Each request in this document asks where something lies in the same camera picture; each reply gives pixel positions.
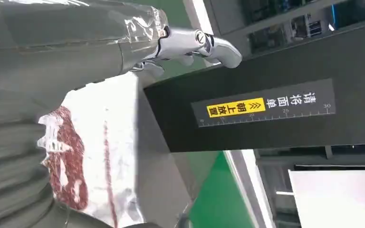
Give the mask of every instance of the robotic arm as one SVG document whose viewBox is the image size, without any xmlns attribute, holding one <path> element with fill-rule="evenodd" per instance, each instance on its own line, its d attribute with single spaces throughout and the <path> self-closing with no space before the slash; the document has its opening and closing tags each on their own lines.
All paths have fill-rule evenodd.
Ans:
<svg viewBox="0 0 365 228">
<path fill-rule="evenodd" d="M 226 67 L 242 59 L 226 40 L 169 27 L 150 6 L 0 0 L 0 227 L 108 227 L 53 199 L 40 165 L 45 151 L 35 146 L 45 130 L 36 118 L 59 107 L 70 90 L 128 70 L 161 73 L 159 61 L 181 56 Z"/>
</svg>

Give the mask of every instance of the fluorescent light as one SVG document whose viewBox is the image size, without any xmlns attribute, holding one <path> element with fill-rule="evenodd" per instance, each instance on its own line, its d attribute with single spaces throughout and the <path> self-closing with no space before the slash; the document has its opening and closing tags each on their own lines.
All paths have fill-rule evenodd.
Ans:
<svg viewBox="0 0 365 228">
<path fill-rule="evenodd" d="M 277 195 L 285 195 L 285 196 L 294 196 L 295 194 L 293 192 L 288 191 L 276 191 Z"/>
<path fill-rule="evenodd" d="M 335 28 L 334 28 L 331 24 L 328 24 L 328 28 L 329 28 L 329 30 L 331 30 L 331 31 L 335 31 Z"/>
</svg>

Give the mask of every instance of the plastic wrap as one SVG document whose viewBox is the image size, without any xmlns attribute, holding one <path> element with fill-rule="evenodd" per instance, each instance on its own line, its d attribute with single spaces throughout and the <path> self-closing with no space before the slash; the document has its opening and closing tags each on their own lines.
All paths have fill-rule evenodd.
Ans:
<svg viewBox="0 0 365 228">
<path fill-rule="evenodd" d="M 89 84 L 39 120 L 55 197 L 118 228 L 144 222 L 135 193 L 136 87 L 132 73 Z"/>
<path fill-rule="evenodd" d="M 167 17 L 151 6 L 103 0 L 0 0 L 0 48 L 28 51 L 147 42 Z"/>
</svg>

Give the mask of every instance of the green floor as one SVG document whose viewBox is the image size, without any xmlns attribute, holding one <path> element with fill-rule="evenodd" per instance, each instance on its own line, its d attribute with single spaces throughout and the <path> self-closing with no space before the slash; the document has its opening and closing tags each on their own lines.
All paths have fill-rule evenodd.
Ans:
<svg viewBox="0 0 365 228">
<path fill-rule="evenodd" d="M 223 153 L 216 158 L 190 212 L 194 228 L 252 228 Z"/>
</svg>

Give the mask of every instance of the label sticker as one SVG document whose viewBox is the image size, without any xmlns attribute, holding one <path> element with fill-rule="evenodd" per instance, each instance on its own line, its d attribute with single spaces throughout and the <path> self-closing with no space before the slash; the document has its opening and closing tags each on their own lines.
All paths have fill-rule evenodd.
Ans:
<svg viewBox="0 0 365 228">
<path fill-rule="evenodd" d="M 199 127 L 335 114 L 332 79 L 192 103 Z"/>
<path fill-rule="evenodd" d="M 206 108 L 208 109 L 210 118 L 265 111 L 264 99 L 262 97 L 224 104 L 214 104 Z"/>
</svg>

